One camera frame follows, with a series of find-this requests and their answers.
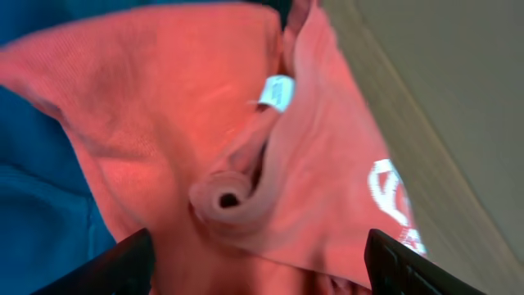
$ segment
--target white label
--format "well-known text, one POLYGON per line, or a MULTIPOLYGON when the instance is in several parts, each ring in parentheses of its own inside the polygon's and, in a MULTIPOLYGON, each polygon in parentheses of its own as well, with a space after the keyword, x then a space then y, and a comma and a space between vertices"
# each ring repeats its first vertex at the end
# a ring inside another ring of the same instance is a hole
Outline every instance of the white label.
POLYGON ((266 104, 284 112, 293 99, 295 80, 285 75, 275 75, 265 80, 264 90, 260 95, 260 104, 266 104))
POLYGON ((395 171, 395 167, 390 159, 376 161, 369 172, 368 184, 371 190, 373 200, 378 205, 378 208, 387 215, 393 217, 400 225, 408 226, 408 218, 396 208, 396 190, 399 187, 400 177, 395 171), (384 187, 380 185, 379 176, 382 173, 387 173, 384 187))

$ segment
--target floor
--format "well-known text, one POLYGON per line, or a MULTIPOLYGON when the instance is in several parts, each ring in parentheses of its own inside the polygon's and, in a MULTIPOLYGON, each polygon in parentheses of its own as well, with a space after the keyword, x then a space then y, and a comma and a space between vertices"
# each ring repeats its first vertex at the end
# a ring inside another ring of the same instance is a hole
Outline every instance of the floor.
POLYGON ((323 2, 431 260, 486 293, 520 294, 524 24, 515 11, 524 5, 428 5, 323 2))

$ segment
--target rolled fabric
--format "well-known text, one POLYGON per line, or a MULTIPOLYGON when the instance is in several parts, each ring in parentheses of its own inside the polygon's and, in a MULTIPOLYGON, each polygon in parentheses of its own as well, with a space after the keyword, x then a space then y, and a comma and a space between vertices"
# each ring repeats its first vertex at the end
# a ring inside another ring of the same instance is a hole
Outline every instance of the rolled fabric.
POLYGON ((196 215, 220 236, 256 230, 274 201, 268 194, 253 197, 264 146, 280 116, 272 107, 261 108, 189 193, 196 215))

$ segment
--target teal cloth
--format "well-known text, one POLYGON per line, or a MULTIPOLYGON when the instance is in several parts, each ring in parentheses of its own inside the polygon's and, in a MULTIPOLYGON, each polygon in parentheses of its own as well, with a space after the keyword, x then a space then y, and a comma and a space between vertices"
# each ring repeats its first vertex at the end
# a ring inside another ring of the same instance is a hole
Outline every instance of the teal cloth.
MULTIPOLYGON (((67 21, 165 2, 1 1, 0 45, 67 21)), ((114 245, 60 125, 0 88, 0 293, 31 293, 114 245)))

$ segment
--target grey wall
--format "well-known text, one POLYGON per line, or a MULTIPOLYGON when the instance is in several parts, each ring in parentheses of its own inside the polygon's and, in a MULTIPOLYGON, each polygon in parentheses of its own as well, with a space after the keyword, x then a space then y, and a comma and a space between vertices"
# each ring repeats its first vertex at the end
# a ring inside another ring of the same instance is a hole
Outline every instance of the grey wall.
POLYGON ((524 261, 524 2, 360 0, 359 9, 524 261))

